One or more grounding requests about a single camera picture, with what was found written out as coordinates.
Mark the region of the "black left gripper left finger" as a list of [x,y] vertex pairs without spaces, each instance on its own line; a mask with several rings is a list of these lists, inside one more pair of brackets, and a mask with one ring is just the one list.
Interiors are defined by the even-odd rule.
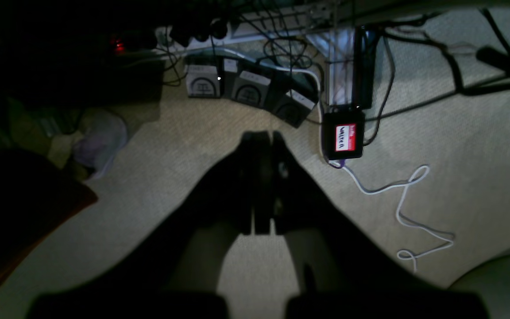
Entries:
[[226,319],[221,267],[251,217],[267,167],[268,134],[246,132],[180,206],[115,266],[68,291],[42,295],[31,319]]

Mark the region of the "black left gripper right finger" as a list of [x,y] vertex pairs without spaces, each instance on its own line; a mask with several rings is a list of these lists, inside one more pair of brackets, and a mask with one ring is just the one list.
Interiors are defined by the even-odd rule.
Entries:
[[275,225],[295,265],[300,294],[288,319],[487,319],[479,295],[427,283],[389,258],[326,196],[273,132]]

